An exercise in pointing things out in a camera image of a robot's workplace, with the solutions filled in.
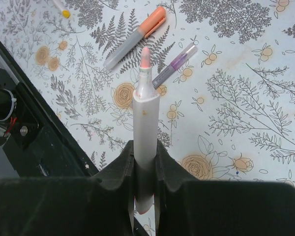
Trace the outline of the purple pen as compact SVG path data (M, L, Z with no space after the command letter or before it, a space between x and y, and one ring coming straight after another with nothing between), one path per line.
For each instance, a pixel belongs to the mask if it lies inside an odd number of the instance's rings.
M176 72L188 59L196 52L197 47L190 43L161 73L152 81L153 87L157 89L162 85L174 72Z

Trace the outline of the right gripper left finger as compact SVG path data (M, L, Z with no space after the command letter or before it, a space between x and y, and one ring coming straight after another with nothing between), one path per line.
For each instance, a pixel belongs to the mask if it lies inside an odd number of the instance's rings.
M0 236L131 236L133 211L132 141L92 177L0 178Z

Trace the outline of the grey highlighter pen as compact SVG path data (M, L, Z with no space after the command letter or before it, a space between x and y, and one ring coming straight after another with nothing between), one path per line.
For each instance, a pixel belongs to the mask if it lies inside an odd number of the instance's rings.
M104 61L106 70L112 70L143 38L148 38L166 21L166 10L157 7L127 39Z

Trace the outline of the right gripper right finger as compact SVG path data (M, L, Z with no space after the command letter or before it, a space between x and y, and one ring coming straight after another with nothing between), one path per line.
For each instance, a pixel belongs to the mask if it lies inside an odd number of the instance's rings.
M295 188L285 183L199 180L161 143L155 157L158 236L295 236Z

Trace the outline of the pink white pen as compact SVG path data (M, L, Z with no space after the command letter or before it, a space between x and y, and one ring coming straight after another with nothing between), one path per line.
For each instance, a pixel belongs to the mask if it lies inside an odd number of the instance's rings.
M139 214L153 204L160 95L152 84L150 50L141 52L139 80L133 92L133 141L136 173L135 205Z

